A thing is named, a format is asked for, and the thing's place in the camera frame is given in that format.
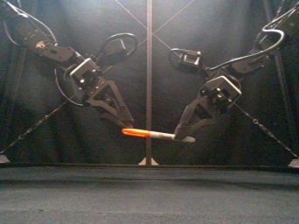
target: metal rod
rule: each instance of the metal rod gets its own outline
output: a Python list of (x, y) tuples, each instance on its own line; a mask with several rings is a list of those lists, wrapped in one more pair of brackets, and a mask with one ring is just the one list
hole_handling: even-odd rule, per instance
[[(266, 9), (266, 20), (270, 23), (274, 19), (271, 4), (268, 0), (264, 0), (263, 3), (264, 3), (264, 9)], [(286, 72), (284, 72), (280, 53), (275, 55), (275, 66), (276, 66), (276, 73), (278, 73), (278, 79), (280, 84), (280, 91), (282, 91), (283, 100), (284, 100), (286, 121), (287, 121), (287, 128), (288, 128), (290, 141), (291, 141), (290, 144), (294, 151), (299, 152), (299, 142), (298, 142), (298, 135), (295, 131), (295, 118), (292, 114), (291, 101), (288, 97), (287, 84), (286, 84)]]
[[(37, 11), (37, 0), (32, 0), (31, 10), (29, 10), (31, 15), (35, 15), (36, 11)], [(8, 141), (11, 124), (12, 124), (12, 119), (13, 119), (13, 114), (15, 114), (15, 102), (16, 102), (17, 95), (19, 95), (19, 87), (20, 87), (23, 72), (24, 72), (27, 51), (28, 50), (25, 48), (23, 48), (19, 56), (13, 55), (13, 57), (19, 57), (13, 78), (11, 79), (8, 77), (8, 80), (11, 80), (13, 86), (12, 86), (12, 90), (9, 90), (8, 88), (11, 85), (7, 85), (8, 87), (5, 88), (7, 89), (5, 91), (8, 93), (9, 100), (8, 100), (8, 102), (3, 101), (3, 104), (0, 105), (0, 110), (4, 111), (4, 123), (3, 123), (1, 133), (0, 133), (1, 134), (0, 149), (3, 149), (3, 147), (5, 147), (7, 141)], [(11, 74), (13, 70), (15, 69), (11, 67), (8, 70), (8, 74)]]
[[(147, 0), (147, 84), (145, 84), (145, 129), (152, 129), (152, 50), (154, 50), (154, 3)], [(145, 139), (145, 166), (152, 165), (152, 140)]]

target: black cable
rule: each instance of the black cable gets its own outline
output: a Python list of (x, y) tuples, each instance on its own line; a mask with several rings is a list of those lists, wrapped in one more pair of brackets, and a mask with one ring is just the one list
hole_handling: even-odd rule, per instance
[(107, 47), (108, 43), (112, 40), (119, 39), (119, 38), (131, 38), (135, 41), (133, 49), (128, 52), (125, 57), (128, 58), (129, 56), (132, 56), (132, 54), (135, 53), (136, 48), (137, 48), (137, 40), (136, 40), (136, 36), (132, 33), (125, 32), (125, 33), (119, 33), (107, 39), (105, 43), (103, 44), (103, 46), (100, 47), (100, 49), (97, 51), (96, 57), (105, 51), (105, 47)]
[(208, 68), (207, 68), (207, 71), (208, 71), (208, 72), (220, 69), (222, 67), (230, 65), (230, 64), (234, 63), (234, 62), (238, 62), (238, 61), (242, 61), (242, 60), (248, 60), (248, 59), (252, 59), (252, 58), (255, 58), (255, 57), (258, 57), (258, 56), (260, 56), (260, 55), (264, 55), (264, 54), (272, 52), (272, 51), (279, 47), (279, 45), (280, 45), (280, 44), (283, 43), (283, 41), (284, 41), (286, 34), (284, 34), (284, 32), (280, 31), (280, 30), (275, 30), (275, 29), (267, 30), (267, 26), (268, 26), (268, 24), (263, 27), (262, 32), (274, 32), (274, 33), (278, 33), (278, 34), (280, 35), (280, 39), (275, 42), (275, 44), (271, 45), (264, 51), (260, 51), (260, 52), (254, 53), (254, 54), (250, 54), (250, 55), (247, 55), (247, 56), (244, 56), (244, 57), (232, 59), (232, 60), (230, 60), (230, 61), (222, 63), (220, 65), (218, 65), (218, 66), (215, 66), (215, 67), (208, 67)]
[(55, 73), (55, 83), (56, 83), (57, 89), (60, 90), (60, 94), (64, 96), (64, 98), (68, 100), (68, 102), (71, 102), (73, 105), (76, 105), (79, 107), (85, 107), (84, 104), (80, 104), (71, 99), (75, 95), (72, 97), (68, 97), (65, 95), (65, 93), (63, 92), (56, 68), (53, 69), (53, 73)]
[(36, 17), (33, 17), (31, 14), (28, 14), (24, 10), (21, 10), (21, 9), (19, 9), (15, 5), (12, 5), (11, 3), (9, 3), (9, 5), (19, 11), (19, 12), (21, 12), (23, 14), (25, 14), (27, 16), (28, 16), (28, 18), (31, 18), (32, 20), (31, 20), (31, 22), (32, 22), (32, 25), (35, 25), (36, 26), (36, 24), (35, 24), (35, 22), (43, 27), (43, 29), (48, 32), (48, 34), (49, 34), (49, 36), (51, 36), (51, 39), (52, 39), (52, 41), (53, 41), (53, 44), (57, 44), (57, 39), (56, 39), (56, 37), (55, 37), (55, 35), (53, 35), (53, 33), (52, 33), (52, 30), (51, 30), (51, 28), (36, 18)]
[(183, 49), (180, 49), (180, 48), (174, 48), (174, 49), (170, 51), (170, 53), (168, 53), (168, 60), (171, 61), (172, 67), (175, 67), (175, 68), (179, 70), (178, 65), (174, 64), (174, 54), (178, 55), (178, 53), (179, 53), (179, 54), (186, 54), (187, 51), (183, 50)]

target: metal pole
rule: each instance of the metal pole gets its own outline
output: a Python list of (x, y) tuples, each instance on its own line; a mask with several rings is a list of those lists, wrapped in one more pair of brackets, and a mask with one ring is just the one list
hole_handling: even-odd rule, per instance
[[(271, 11), (271, 4), (268, 0), (264, 0), (264, 8), (266, 8), (266, 20), (270, 23), (274, 19), (272, 11)], [(286, 112), (286, 121), (287, 121), (287, 128), (290, 133), (290, 141), (291, 141), (291, 148), (295, 152), (299, 152), (299, 142), (298, 142), (298, 135), (295, 131), (295, 118), (292, 114), (292, 108), (291, 108), (291, 101), (288, 97), (288, 91), (287, 91), (287, 84), (286, 84), (286, 72), (283, 67), (283, 61), (282, 61), (282, 55), (278, 53), (275, 55), (275, 66), (276, 66), (276, 73), (278, 73), (278, 79), (280, 84), (280, 90), (284, 100), (284, 112)]]
[[(152, 16), (154, 16), (154, 3), (147, 0), (147, 84), (145, 84), (145, 129), (152, 129)], [(145, 166), (152, 165), (152, 140), (145, 139)]]

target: cable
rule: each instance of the cable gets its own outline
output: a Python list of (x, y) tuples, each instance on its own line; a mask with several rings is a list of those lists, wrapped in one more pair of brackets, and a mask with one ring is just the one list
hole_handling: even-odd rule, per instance
[(279, 30), (275, 30), (275, 29), (267, 30), (266, 27), (262, 29), (262, 32), (275, 32), (275, 33), (278, 33), (278, 34), (280, 35), (280, 39), (276, 41), (276, 43), (275, 43), (272, 46), (270, 46), (264, 51), (260, 51), (260, 52), (258, 52), (258, 53), (250, 54), (248, 56), (244, 56), (244, 57), (232, 59), (232, 60), (230, 60), (230, 61), (222, 63), (220, 65), (218, 65), (218, 66), (215, 66), (215, 67), (212, 67), (212, 68), (208, 67), (208, 68), (207, 68), (207, 71), (208, 71), (208, 72), (220, 69), (222, 67), (230, 65), (230, 64), (234, 63), (234, 62), (238, 62), (238, 61), (242, 61), (242, 60), (248, 60), (248, 59), (252, 59), (252, 58), (255, 58), (255, 57), (258, 57), (258, 56), (260, 56), (260, 55), (263, 55), (263, 54), (267, 54), (267, 53), (272, 52), (272, 51), (278, 48), (278, 46), (279, 46), (279, 45), (283, 43), (283, 41), (284, 41), (286, 34), (284, 34), (283, 31), (279, 31)]
[(12, 35), (11, 35), (9, 31), (8, 31), (8, 27), (7, 27), (7, 24), (5, 24), (5, 20), (4, 20), (4, 34), (5, 34), (5, 36), (8, 37), (9, 41), (11, 41), (15, 45), (21, 46), (21, 44), (19, 44), (19, 43), (13, 40), (13, 38), (12, 38)]
[(128, 54), (127, 54), (125, 57), (128, 58), (128, 57), (135, 53), (136, 48), (137, 48), (137, 40), (136, 40), (136, 36), (135, 36), (132, 33), (127, 33), (127, 32), (125, 32), (125, 33), (119, 33), (119, 34), (111, 36), (111, 37), (107, 39), (105, 43), (103, 44), (101, 48), (100, 48), (99, 51), (97, 51), (96, 57), (105, 51), (105, 46), (108, 45), (108, 43), (109, 43), (112, 40), (119, 39), (119, 38), (131, 38), (131, 39), (133, 39), (133, 41), (135, 41), (135, 46), (133, 46), (133, 49), (128, 52)]
[(12, 5), (11, 3), (8, 3), (19, 12), (21, 12), (23, 14), (25, 14), (35, 22), (37, 22), (37, 24), (40, 24), (40, 26), (45, 29), (45, 31), (48, 32), (48, 34), (51, 35), (53, 44), (57, 44), (57, 39), (52, 33), (51, 28), (36, 18), (33, 17), (31, 14), (28, 14), (24, 10), (19, 9), (15, 5)]
[(222, 63), (220, 65), (218, 65), (212, 68), (207, 68), (207, 70), (208, 71), (218, 70), (219, 68), (224, 67), (226, 65), (228, 65), (234, 62), (238, 62), (238, 61), (242, 61), (242, 60), (248, 60), (251, 58), (255, 58), (256, 56), (260, 56), (260, 55), (267, 54), (271, 51), (274, 51), (278, 48), (278, 46), (283, 43), (284, 38), (286, 38), (286, 34), (284, 34), (283, 31), (276, 30), (276, 29), (267, 29), (267, 27), (271, 27), (276, 22), (279, 22), (288, 14), (291, 14), (296, 10), (298, 7), (299, 7), (299, 3), (295, 5), (295, 7), (287, 13), (284, 13), (280, 17), (274, 19), (272, 22), (263, 27), (262, 32), (258, 34), (258, 36), (260, 36), (262, 33), (275, 32), (280, 35), (280, 39), (276, 41), (276, 43), (272, 46), (270, 46), (264, 51), (260, 51), (258, 53), (250, 54), (248, 56), (232, 59), (232, 60)]
[(168, 53), (168, 60), (171, 61), (172, 67), (175, 67), (176, 69), (179, 69), (179, 67), (178, 67), (178, 65), (174, 64), (172, 56), (174, 56), (174, 54), (176, 54), (178, 57), (180, 57), (179, 54), (184, 54), (184, 53), (187, 53), (187, 51), (180, 48), (174, 48)]
[(75, 96), (72, 96), (72, 97), (68, 97), (65, 94), (64, 94), (64, 92), (63, 92), (63, 90), (61, 90), (61, 85), (60, 85), (60, 81), (59, 81), (59, 75), (57, 75), (57, 70), (56, 70), (56, 68), (53, 69), (53, 73), (55, 73), (55, 83), (56, 83), (56, 86), (57, 86), (57, 89), (60, 90), (60, 93), (61, 93), (61, 95), (64, 96), (64, 98), (68, 100), (68, 102), (71, 102), (73, 105), (76, 105), (76, 106), (79, 106), (79, 107), (85, 107), (85, 105), (84, 104), (80, 104), (80, 103), (77, 103), (77, 102), (75, 102), (71, 98)]
[(280, 14), (280, 12), (282, 12), (282, 9), (283, 9), (283, 7), (284, 7), (284, 3), (286, 3), (286, 0), (282, 0), (280, 5), (279, 5), (279, 7), (278, 7), (276, 14), (275, 14), (275, 19), (278, 18), (279, 14)]

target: black curtain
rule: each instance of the black curtain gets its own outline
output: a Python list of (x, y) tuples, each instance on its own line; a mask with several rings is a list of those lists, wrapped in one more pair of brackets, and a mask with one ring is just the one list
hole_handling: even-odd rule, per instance
[[(267, 18), (263, 2), (254, 0), (154, 0), (152, 7), (152, 130), (174, 133), (184, 107), (195, 98), (204, 77), (172, 68), (170, 49), (200, 51), (206, 66), (214, 67), (248, 53)], [(140, 46), (135, 55), (112, 66), (104, 77), (116, 82), (135, 118), (135, 128), (144, 129), (147, 1), (32, 0), (25, 1), (23, 8), (28, 12), (32, 10), (51, 27), (60, 46), (71, 46), (84, 56), (97, 52), (111, 35), (120, 32), (136, 35)], [(295, 116), (299, 105), (295, 97), (296, 50), (298, 44), (294, 44), (283, 51)], [(63, 82), (61, 87), (72, 96), (71, 84)], [(238, 105), (288, 145), (284, 102), (274, 61), (244, 79), (242, 93)], [(3, 149), (64, 102), (55, 84), (53, 66), (13, 46), (1, 29)], [(200, 129), (192, 136), (196, 143), (152, 141), (158, 164), (287, 165), (292, 159), (235, 107), (216, 124)], [(15, 162), (136, 165), (145, 157), (145, 140), (124, 136), (112, 122), (99, 119), (92, 107), (81, 108), (67, 103), (25, 139), (7, 150), (5, 155)]]

